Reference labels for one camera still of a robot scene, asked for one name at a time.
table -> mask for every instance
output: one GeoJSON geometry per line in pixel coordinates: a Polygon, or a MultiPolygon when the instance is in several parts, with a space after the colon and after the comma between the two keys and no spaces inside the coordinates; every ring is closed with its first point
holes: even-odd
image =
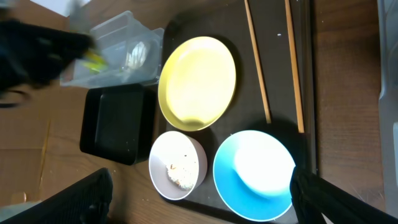
{"type": "MultiPolygon", "coordinates": [[[[203,1],[209,0],[92,0],[87,9],[93,25],[130,10],[145,26],[155,29],[165,27],[176,13],[203,1]]],[[[381,86],[377,2],[317,0],[313,16],[320,175],[384,210],[377,109],[381,86]]],[[[46,90],[47,103],[56,109],[40,185],[42,200],[107,167],[114,182],[109,213],[113,220],[224,223],[165,203],[150,181],[147,162],[125,166],[80,152],[86,92],[57,86],[46,90]]]]}

wooden stick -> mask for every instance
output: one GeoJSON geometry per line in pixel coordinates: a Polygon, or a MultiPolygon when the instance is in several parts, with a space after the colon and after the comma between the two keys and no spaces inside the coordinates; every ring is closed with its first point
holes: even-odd
{"type": "Polygon", "coordinates": [[[271,114],[269,112],[266,87],[265,87],[265,84],[264,84],[264,78],[262,76],[262,69],[261,69],[261,64],[260,64],[260,56],[259,56],[259,51],[258,51],[258,48],[257,48],[256,35],[254,33],[253,21],[251,19],[251,13],[250,13],[248,0],[244,0],[244,5],[246,6],[246,15],[248,16],[250,38],[251,38],[251,43],[252,43],[252,46],[253,46],[254,59],[256,61],[257,75],[259,77],[262,104],[264,105],[264,111],[266,112],[267,123],[270,124],[271,123],[271,114]]]}
{"type": "Polygon", "coordinates": [[[302,105],[301,105],[299,70],[297,68],[297,56],[296,56],[296,48],[295,48],[295,42],[294,42],[292,13],[290,11],[289,0],[285,0],[285,7],[286,7],[287,33],[289,36],[290,61],[292,62],[294,98],[295,98],[295,102],[296,102],[296,113],[297,113],[297,126],[298,126],[298,132],[304,133],[304,121],[303,121],[303,110],[302,110],[302,105]]]}

yellow bowl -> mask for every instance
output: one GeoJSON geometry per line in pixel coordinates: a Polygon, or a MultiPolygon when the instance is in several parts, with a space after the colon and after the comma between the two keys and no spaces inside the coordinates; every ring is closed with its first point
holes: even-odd
{"type": "Polygon", "coordinates": [[[217,39],[196,37],[167,59],[159,80],[160,108],[172,126],[198,131],[224,113],[235,83],[235,64],[228,48],[217,39]]]}

white bowl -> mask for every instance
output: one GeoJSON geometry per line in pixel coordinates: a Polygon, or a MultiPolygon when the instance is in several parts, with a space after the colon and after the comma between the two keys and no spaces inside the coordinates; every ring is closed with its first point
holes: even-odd
{"type": "Polygon", "coordinates": [[[181,200],[197,188],[206,176],[207,158],[205,151],[198,141],[178,131],[169,131],[160,135],[149,155],[149,174],[156,190],[169,200],[181,200]],[[182,190],[173,183],[167,174],[167,164],[173,163],[175,158],[186,154],[196,155],[195,164],[198,166],[194,178],[196,182],[190,190],[182,190]]]}

dark serving tray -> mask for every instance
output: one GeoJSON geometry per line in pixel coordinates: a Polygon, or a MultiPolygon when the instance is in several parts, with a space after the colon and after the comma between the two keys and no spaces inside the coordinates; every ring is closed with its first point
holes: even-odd
{"type": "MultiPolygon", "coordinates": [[[[305,133],[297,131],[297,115],[290,62],[285,3],[281,0],[249,0],[256,32],[272,124],[266,124],[259,79],[252,50],[243,0],[209,2],[177,15],[165,30],[162,66],[170,54],[186,40],[210,36],[222,41],[236,64],[236,91],[225,113],[209,128],[183,132],[196,139],[208,159],[203,183],[187,198],[167,202],[229,222],[253,223],[233,213],[218,195],[213,181],[213,160],[220,144],[231,134],[256,129],[275,136],[292,154],[297,166],[316,172],[316,135],[312,43],[309,0],[291,0],[292,17],[302,93],[305,133]]],[[[179,131],[160,113],[157,134],[179,131]]],[[[274,223],[297,223],[294,208],[274,223]]]]}

